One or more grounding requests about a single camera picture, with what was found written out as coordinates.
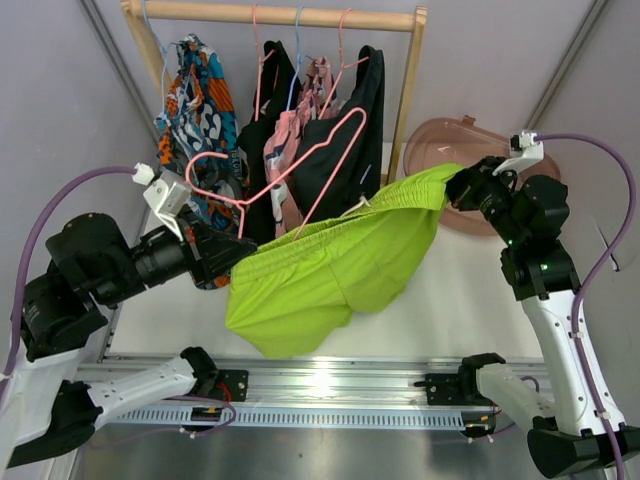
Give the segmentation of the lime green shorts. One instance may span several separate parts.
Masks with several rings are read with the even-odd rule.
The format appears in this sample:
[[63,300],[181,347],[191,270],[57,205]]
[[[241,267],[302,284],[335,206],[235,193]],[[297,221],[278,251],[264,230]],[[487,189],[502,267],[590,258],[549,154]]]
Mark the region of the lime green shorts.
[[310,223],[262,245],[231,272],[225,326],[270,359],[315,351],[354,313],[377,313],[406,288],[432,245],[444,164],[378,191],[343,217]]

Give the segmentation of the pink shark print shorts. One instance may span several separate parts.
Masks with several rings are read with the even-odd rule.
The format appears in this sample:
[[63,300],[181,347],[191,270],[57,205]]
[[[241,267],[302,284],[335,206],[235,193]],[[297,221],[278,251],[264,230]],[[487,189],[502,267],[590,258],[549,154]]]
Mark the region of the pink shark print shorts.
[[[327,101],[334,77],[331,63],[326,57],[311,60],[298,104],[292,111],[285,110],[276,122],[274,134],[267,140],[263,151],[265,173],[268,184],[286,170],[296,159],[296,151],[303,138],[303,130],[316,117]],[[322,119],[336,116],[344,102],[334,94],[333,104],[329,106]],[[303,215],[294,197],[295,183],[288,175],[270,190],[272,213],[275,220],[275,236],[280,237],[299,226]]]

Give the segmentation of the light blue wire hanger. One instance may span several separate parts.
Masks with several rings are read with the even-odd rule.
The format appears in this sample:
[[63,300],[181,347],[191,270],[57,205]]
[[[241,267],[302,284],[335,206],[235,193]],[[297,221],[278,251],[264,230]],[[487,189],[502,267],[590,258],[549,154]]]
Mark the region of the light blue wire hanger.
[[306,7],[300,5],[296,10],[294,20],[294,35],[295,35],[295,58],[294,58],[294,74],[289,84],[288,97],[286,103],[286,110],[292,111],[298,104],[298,97],[302,90],[302,82],[300,78],[303,61],[306,55],[302,49],[301,41],[301,15],[305,11]]

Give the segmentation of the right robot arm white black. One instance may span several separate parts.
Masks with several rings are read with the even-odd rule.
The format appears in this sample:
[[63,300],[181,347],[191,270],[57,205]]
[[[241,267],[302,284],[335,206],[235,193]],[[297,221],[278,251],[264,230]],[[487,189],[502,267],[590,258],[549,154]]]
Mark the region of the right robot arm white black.
[[569,216],[568,189],[545,175],[520,187],[513,171],[487,157],[446,184],[451,205],[478,211],[504,241],[501,270],[538,340],[552,400],[519,378],[496,353],[464,358],[456,389],[468,403],[490,400],[525,433],[529,454],[548,479],[615,468],[639,453],[639,430],[627,424],[597,365],[586,327],[580,281],[559,240]]

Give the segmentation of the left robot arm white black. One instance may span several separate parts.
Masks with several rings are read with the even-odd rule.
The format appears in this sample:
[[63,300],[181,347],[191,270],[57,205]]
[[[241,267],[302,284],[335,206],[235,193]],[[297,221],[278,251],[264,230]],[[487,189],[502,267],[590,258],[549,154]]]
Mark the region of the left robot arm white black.
[[18,467],[64,455],[109,421],[157,401],[185,397],[224,405],[237,393],[200,347],[115,381],[76,379],[83,350],[106,309],[182,274],[207,287],[257,247],[218,231],[188,209],[135,245],[102,213],[72,219],[46,243],[46,272],[25,288],[18,310],[16,365],[1,403],[1,464]]

